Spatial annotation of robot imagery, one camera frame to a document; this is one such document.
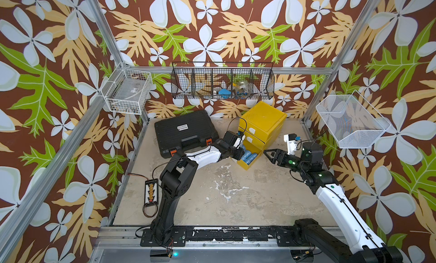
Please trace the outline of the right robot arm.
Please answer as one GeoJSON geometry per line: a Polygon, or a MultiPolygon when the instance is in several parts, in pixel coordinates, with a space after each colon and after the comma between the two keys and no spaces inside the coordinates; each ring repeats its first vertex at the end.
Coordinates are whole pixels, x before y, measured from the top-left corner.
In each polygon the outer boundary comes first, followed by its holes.
{"type": "Polygon", "coordinates": [[[388,246],[360,217],[334,175],[323,169],[323,150],[305,142],[299,157],[282,149],[267,149],[271,163],[297,172],[311,192],[324,204],[343,233],[346,242],[326,232],[313,219],[295,221],[295,237],[320,248],[335,263],[400,263],[403,256],[388,246]]]}

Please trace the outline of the yellow bottom drawer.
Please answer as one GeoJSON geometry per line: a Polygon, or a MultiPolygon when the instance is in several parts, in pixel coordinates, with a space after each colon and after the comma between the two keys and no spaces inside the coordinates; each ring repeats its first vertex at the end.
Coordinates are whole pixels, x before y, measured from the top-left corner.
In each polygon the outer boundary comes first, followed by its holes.
{"type": "Polygon", "coordinates": [[[237,161],[237,164],[244,170],[249,170],[255,161],[262,155],[262,150],[248,141],[243,142],[245,151],[241,160],[237,161]]]}

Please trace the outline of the blue trash bag roll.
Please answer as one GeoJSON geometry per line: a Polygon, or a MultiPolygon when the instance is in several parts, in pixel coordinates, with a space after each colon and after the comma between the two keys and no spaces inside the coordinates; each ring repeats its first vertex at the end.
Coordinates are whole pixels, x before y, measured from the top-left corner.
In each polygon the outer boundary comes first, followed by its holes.
{"type": "Polygon", "coordinates": [[[250,165],[256,158],[257,158],[258,154],[257,153],[253,153],[247,160],[246,160],[246,164],[250,165]]]}
{"type": "Polygon", "coordinates": [[[241,161],[246,162],[246,160],[252,155],[252,153],[249,150],[244,151],[243,156],[241,157],[241,161]]]}

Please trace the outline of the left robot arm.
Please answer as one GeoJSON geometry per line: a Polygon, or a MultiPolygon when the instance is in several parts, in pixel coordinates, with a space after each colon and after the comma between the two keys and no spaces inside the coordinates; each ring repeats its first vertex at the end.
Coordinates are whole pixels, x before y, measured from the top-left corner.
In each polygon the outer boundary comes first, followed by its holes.
{"type": "Polygon", "coordinates": [[[160,175],[162,200],[157,216],[151,223],[151,233],[157,244],[164,247],[170,245],[179,199],[190,188],[196,171],[227,158],[240,160],[244,154],[241,148],[244,139],[244,134],[227,131],[223,138],[206,149],[188,154],[176,153],[171,158],[160,175]]]}

